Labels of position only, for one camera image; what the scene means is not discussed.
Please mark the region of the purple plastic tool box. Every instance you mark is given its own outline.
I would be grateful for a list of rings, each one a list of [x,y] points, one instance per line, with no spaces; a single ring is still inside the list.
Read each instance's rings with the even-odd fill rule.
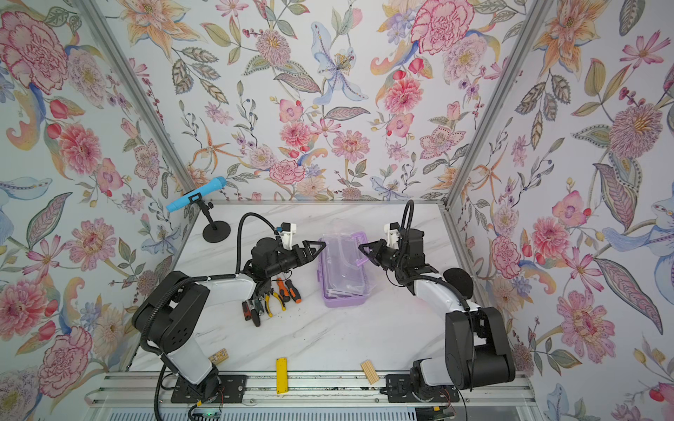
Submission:
[[[359,249],[369,243],[365,231],[346,219],[334,219],[319,240],[326,243],[317,270],[326,307],[363,305],[372,290],[367,271],[370,261]]]

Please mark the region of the ratchet wrench red black handle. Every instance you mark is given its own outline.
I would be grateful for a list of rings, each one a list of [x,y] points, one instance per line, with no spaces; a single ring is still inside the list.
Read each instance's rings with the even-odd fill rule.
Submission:
[[[249,321],[249,320],[252,319],[252,313],[251,313],[248,301],[244,301],[242,303],[242,311],[243,311],[244,319],[246,321]]]

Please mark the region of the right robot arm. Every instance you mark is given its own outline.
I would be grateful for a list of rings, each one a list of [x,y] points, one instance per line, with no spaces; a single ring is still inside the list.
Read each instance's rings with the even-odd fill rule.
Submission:
[[[358,249],[369,262],[393,273],[395,286],[407,289],[444,320],[443,356],[412,364],[414,394],[428,400],[447,388],[472,390],[514,380],[516,366],[500,311],[473,301],[474,282],[464,269],[441,273],[427,263],[422,231],[397,228],[386,239]]]

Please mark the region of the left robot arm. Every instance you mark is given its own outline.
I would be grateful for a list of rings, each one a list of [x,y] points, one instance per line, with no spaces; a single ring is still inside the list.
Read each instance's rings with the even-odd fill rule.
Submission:
[[[133,315],[141,348],[157,355],[189,386],[214,389],[219,371],[193,338],[203,310],[270,292],[274,278],[313,262],[325,248],[320,240],[285,247],[282,240],[263,238],[236,274],[190,277],[180,271],[169,273]]]

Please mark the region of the orange black screwdriver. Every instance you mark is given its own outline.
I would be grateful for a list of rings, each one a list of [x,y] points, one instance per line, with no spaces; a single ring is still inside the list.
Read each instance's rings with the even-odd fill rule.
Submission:
[[[288,289],[291,300],[294,303],[301,303],[302,302],[302,297],[298,291],[298,289],[294,286],[292,283],[292,280],[288,279],[284,282],[286,289]]]
[[[278,287],[278,294],[282,299],[282,301],[284,303],[288,303],[289,301],[291,301],[290,293],[282,280],[280,279],[277,280],[277,287]]]

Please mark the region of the black round pad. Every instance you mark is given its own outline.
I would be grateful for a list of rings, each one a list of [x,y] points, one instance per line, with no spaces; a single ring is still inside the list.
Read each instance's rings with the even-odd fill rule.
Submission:
[[[472,277],[462,268],[448,268],[443,277],[447,283],[454,286],[465,298],[472,299],[474,282]]]

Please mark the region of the black microphone stand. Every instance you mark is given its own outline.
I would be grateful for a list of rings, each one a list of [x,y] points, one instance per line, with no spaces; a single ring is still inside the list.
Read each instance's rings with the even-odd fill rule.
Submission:
[[[223,220],[215,220],[212,217],[211,210],[214,208],[213,203],[206,201],[205,198],[192,203],[196,205],[205,216],[208,224],[202,231],[204,240],[208,243],[215,244],[223,242],[231,234],[231,226]]]

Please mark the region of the blue microphone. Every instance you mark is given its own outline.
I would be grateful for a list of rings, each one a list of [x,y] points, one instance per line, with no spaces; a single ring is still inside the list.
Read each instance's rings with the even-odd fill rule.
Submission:
[[[216,177],[207,184],[195,189],[194,191],[186,193],[185,195],[178,198],[176,201],[170,203],[169,205],[166,206],[166,209],[169,213],[176,212],[188,205],[191,205],[192,203],[196,203],[196,201],[203,199],[205,196],[208,196],[211,193],[214,193],[215,191],[220,191],[221,189],[224,189],[226,185],[227,181],[224,177],[222,176]]]

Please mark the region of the small wooden tag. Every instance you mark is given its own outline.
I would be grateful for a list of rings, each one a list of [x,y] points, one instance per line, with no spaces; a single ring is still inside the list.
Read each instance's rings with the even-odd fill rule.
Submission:
[[[229,358],[228,351],[225,348],[221,348],[218,352],[212,354],[209,357],[209,361],[215,365],[219,366],[219,364],[223,363]]]

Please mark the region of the yellow handled pliers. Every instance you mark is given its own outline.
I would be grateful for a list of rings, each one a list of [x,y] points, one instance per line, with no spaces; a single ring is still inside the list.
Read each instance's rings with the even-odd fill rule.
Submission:
[[[264,308],[270,318],[273,318],[277,312],[286,311],[284,300],[275,291],[271,291],[265,295]]]

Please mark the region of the yellow block on rail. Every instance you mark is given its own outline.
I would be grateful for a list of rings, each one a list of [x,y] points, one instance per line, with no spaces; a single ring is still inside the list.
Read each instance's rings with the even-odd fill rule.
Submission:
[[[289,392],[288,360],[281,357],[276,360],[276,393],[282,395]]]

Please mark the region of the wooden block on rail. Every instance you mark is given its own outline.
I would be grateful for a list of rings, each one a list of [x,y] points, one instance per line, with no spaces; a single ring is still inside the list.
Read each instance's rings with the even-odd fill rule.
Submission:
[[[361,363],[361,369],[370,385],[375,385],[380,381],[380,377],[375,369],[372,361],[366,360]]]

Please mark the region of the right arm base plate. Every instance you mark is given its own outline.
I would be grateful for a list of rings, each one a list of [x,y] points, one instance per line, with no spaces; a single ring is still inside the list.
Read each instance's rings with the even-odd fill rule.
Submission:
[[[454,386],[428,386],[411,375],[386,375],[384,387],[379,389],[389,403],[459,403]]]

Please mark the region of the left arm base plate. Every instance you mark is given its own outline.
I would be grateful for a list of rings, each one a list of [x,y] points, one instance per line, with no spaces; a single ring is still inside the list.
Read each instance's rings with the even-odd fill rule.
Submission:
[[[218,375],[207,377],[198,385],[193,385],[179,376],[174,386],[170,403],[242,403],[247,389],[246,375]]]

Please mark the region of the aluminium front rail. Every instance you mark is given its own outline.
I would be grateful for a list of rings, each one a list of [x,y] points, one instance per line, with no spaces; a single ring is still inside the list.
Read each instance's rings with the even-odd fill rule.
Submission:
[[[380,371],[380,380],[369,383],[361,371],[291,371],[289,391],[277,393],[277,377],[273,371],[249,371],[247,380],[236,388],[236,394],[226,393],[211,401],[212,407],[261,409],[272,407],[386,407],[391,406],[385,378],[393,371]],[[101,384],[87,393],[84,402],[91,408],[131,407],[151,408],[156,391],[156,372],[126,372],[105,375]],[[535,393],[524,375],[496,386],[462,391],[454,407],[535,407]]]

